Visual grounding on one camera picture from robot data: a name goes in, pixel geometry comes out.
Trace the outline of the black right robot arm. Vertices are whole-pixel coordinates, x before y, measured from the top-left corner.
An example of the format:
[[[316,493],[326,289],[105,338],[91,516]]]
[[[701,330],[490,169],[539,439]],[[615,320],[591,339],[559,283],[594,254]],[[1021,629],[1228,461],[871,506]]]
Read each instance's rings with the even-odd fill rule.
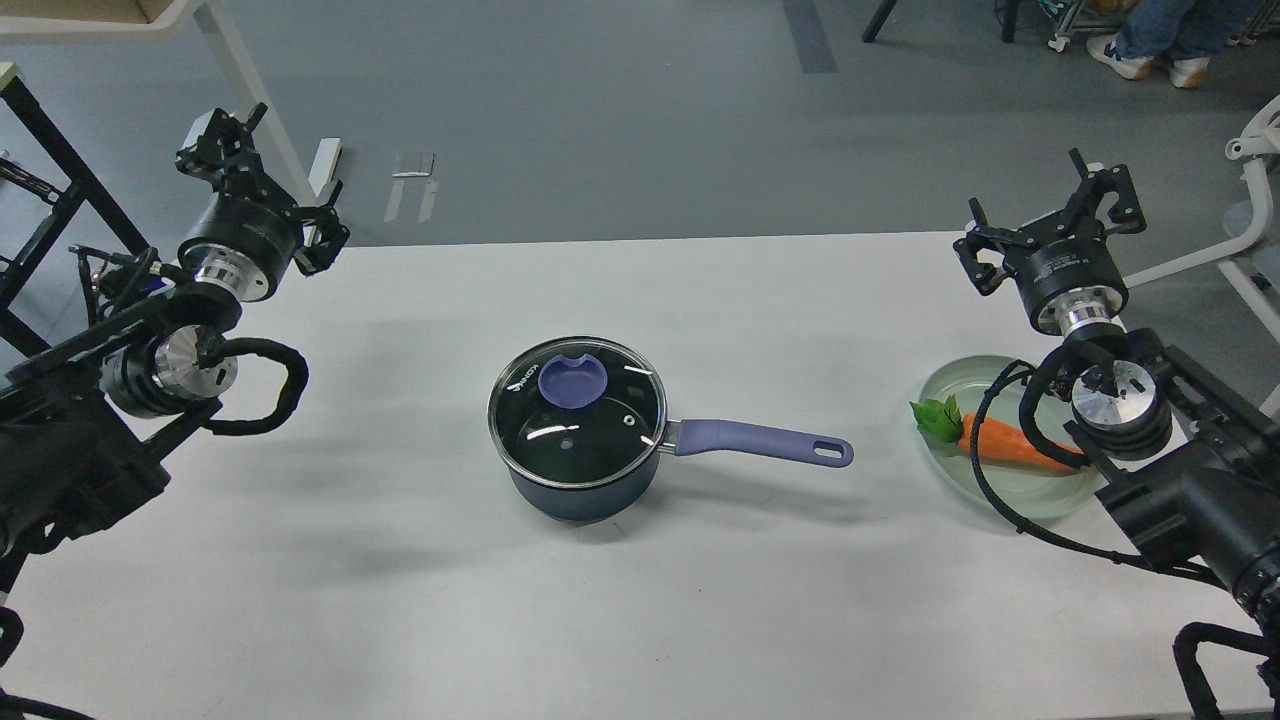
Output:
[[[1258,632],[1190,623],[1172,643],[1196,719],[1222,711],[1197,659],[1204,643],[1258,655],[1277,694],[1277,423],[1190,355],[1119,316],[1129,288],[1108,250],[1146,228],[1124,165],[1069,152],[1079,183],[1065,206],[1018,228],[992,224],[979,200],[954,250],[975,290],[1011,281],[1030,327],[1060,338],[1039,364],[1014,361],[991,383],[960,439],[980,492],[1014,528],[1052,546],[1226,591]],[[1073,470],[1093,468],[1103,510],[1130,553],[1068,539],[1023,516],[982,466],[989,405],[1021,382],[1018,424],[1032,452]]]

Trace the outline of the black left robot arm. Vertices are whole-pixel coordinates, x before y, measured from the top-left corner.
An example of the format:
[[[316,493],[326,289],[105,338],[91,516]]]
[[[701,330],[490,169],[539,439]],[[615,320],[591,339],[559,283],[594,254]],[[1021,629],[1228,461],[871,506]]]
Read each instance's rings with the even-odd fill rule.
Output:
[[[244,305],[270,299],[289,266],[315,275],[349,238],[332,182],[301,205],[271,178],[253,133],[216,108],[177,151],[211,186],[174,261],[143,241],[76,246],[87,327],[58,345],[23,340],[3,384],[3,592],[26,560],[114,527],[157,497],[164,459],[198,430],[260,436],[297,409],[308,365],[274,340],[230,337]]]

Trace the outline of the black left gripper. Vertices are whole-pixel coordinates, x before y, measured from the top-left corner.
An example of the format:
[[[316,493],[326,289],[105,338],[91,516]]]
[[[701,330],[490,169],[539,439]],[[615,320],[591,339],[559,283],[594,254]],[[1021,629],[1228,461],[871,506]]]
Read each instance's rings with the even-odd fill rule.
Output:
[[[291,220],[239,199],[270,195],[253,141],[266,114],[265,102],[257,102],[244,120],[215,108],[193,122],[175,152],[177,170],[214,191],[179,246],[178,263],[197,282],[219,284],[243,304],[270,299],[292,258],[302,275],[329,270],[349,240],[349,228],[337,211],[342,179],[324,186],[326,197],[317,206],[293,206]],[[307,229],[314,231],[310,241],[302,240]]]

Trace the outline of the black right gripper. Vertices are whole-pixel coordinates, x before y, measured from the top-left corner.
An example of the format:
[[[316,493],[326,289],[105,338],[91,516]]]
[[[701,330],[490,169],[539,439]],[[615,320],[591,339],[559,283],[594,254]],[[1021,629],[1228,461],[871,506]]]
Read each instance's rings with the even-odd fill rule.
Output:
[[[1089,164],[1079,149],[1068,156],[1079,183],[1051,220],[1052,243],[1030,249],[1025,232],[989,224],[977,197],[968,201],[972,228],[954,242],[975,291],[987,297],[1014,279],[1030,325],[1042,334],[1071,334],[1120,314],[1129,291],[1106,242],[1148,227],[1126,165]]]

